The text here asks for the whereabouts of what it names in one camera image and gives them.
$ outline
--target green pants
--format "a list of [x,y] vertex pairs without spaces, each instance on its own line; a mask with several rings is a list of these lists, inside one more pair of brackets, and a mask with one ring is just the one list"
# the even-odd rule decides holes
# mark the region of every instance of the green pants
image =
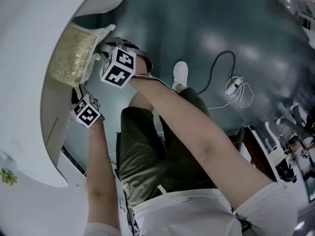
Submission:
[[[179,95],[209,115],[193,89],[185,89]],[[159,185],[167,192],[216,188],[190,151],[160,119],[166,150],[150,111],[135,107],[122,111],[117,168],[130,207],[161,195]]]

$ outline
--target forearm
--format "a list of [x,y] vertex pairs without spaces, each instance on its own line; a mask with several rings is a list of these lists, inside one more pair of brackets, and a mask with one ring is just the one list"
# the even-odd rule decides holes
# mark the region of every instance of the forearm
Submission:
[[103,122],[90,128],[87,166],[88,222],[105,223],[119,229],[118,199]]
[[237,208],[272,183],[248,163],[226,134],[203,112],[158,81],[132,79],[214,184]]

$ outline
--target sneaker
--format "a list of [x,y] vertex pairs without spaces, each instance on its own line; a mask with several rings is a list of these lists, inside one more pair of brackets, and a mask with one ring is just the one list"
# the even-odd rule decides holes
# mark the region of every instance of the sneaker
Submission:
[[277,119],[277,120],[276,120],[276,124],[278,124],[278,125],[281,124],[282,118],[284,118],[284,116],[281,116],[279,119]]
[[298,106],[298,105],[299,105],[299,103],[293,104],[293,105],[290,107],[290,111],[292,112],[292,111],[293,111],[293,108],[295,108],[295,107]]
[[188,66],[186,62],[179,61],[174,66],[174,83],[172,88],[175,90],[177,85],[187,88]]

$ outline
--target floor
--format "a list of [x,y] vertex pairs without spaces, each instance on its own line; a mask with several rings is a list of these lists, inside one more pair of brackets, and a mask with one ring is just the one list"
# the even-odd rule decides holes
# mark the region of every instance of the floor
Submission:
[[[152,74],[169,85],[174,64],[184,60],[189,66],[188,85],[196,91],[206,86],[216,56],[233,51],[234,75],[242,75],[250,84],[254,100],[247,109],[234,102],[224,109],[210,110],[212,119],[227,133],[236,132],[241,125],[259,127],[266,120],[273,122],[287,113],[292,101],[300,102],[304,109],[314,104],[315,50],[278,0],[124,0],[112,12],[75,20],[88,28],[116,24],[113,36],[128,39],[146,51],[154,64]],[[218,60],[212,82],[201,94],[208,107],[229,100],[223,88],[231,65],[229,55]],[[94,68],[87,88],[101,104],[111,153],[120,131],[120,112],[135,91],[102,83],[99,70]],[[245,93],[243,104],[249,99]],[[85,168],[88,130],[73,122],[65,146]]]

